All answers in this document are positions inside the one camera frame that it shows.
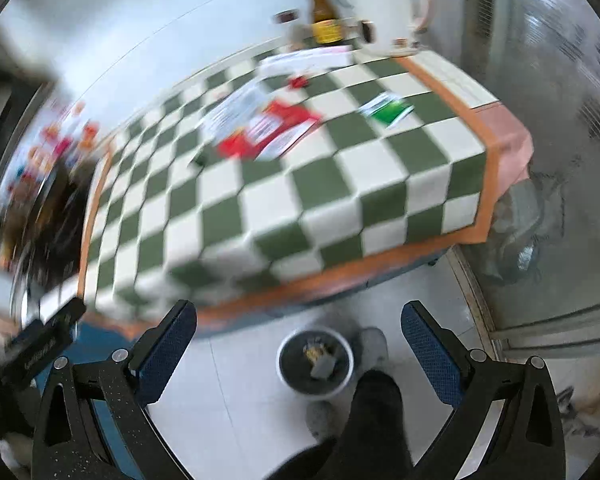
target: brown glass bottle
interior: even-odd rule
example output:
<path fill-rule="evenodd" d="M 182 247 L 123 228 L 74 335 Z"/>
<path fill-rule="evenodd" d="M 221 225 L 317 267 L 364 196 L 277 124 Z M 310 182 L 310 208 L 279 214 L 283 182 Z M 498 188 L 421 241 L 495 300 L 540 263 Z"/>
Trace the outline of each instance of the brown glass bottle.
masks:
<path fill-rule="evenodd" d="M 333 46 L 342 41 L 340 17 L 329 0 L 312 0 L 312 32 L 315 41 L 324 46 Z"/>

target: black pants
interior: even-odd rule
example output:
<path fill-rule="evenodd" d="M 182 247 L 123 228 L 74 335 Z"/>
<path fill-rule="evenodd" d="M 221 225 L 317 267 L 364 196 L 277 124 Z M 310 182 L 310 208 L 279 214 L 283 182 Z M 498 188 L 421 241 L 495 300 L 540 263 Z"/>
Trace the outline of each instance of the black pants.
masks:
<path fill-rule="evenodd" d="M 358 381 L 342 435 L 300 452 L 269 480 L 404 480 L 412 468 L 400 389 L 371 370 Z"/>

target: electric kettle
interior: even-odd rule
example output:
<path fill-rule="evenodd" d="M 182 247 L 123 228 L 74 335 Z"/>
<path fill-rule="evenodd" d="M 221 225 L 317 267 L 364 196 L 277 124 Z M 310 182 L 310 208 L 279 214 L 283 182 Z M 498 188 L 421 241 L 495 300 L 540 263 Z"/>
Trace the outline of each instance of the electric kettle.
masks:
<path fill-rule="evenodd" d="M 352 0 L 360 47 L 376 56 L 408 56 L 418 51 L 416 33 L 429 22 L 432 0 Z"/>

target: foot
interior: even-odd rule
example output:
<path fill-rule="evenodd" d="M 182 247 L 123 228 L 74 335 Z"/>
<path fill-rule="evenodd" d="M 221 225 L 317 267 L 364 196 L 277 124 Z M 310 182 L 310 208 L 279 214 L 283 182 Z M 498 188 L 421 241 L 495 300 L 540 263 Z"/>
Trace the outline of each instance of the foot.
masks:
<path fill-rule="evenodd" d="M 375 326 L 363 328 L 358 333 L 357 346 L 360 352 L 359 375 L 369 370 L 388 371 L 389 349 L 382 330 Z"/>
<path fill-rule="evenodd" d="M 306 407 L 304 420 L 309 432 L 319 444 L 338 434 L 336 410 L 326 400 L 311 402 Z"/>

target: white tile floor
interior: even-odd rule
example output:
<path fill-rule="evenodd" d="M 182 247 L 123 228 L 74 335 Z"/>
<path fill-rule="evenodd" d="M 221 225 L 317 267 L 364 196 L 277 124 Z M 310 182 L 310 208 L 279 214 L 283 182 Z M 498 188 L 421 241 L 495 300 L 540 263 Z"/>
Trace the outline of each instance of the white tile floor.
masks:
<path fill-rule="evenodd" d="M 418 460 L 451 409 L 438 400 L 402 336 L 400 312 L 410 300 L 420 300 L 468 348 L 480 347 L 464 297 L 442 258 L 435 267 L 420 267 L 337 303 L 209 340 L 194 338 L 160 401 L 150 406 L 151 417 L 194 478 L 264 478 L 315 443 L 304 424 L 306 402 L 276 375 L 276 351 L 293 329 L 327 317 L 344 333 L 357 325 L 378 326 L 386 334 L 409 446 Z M 341 423 L 353 391 L 350 384 L 333 401 Z"/>

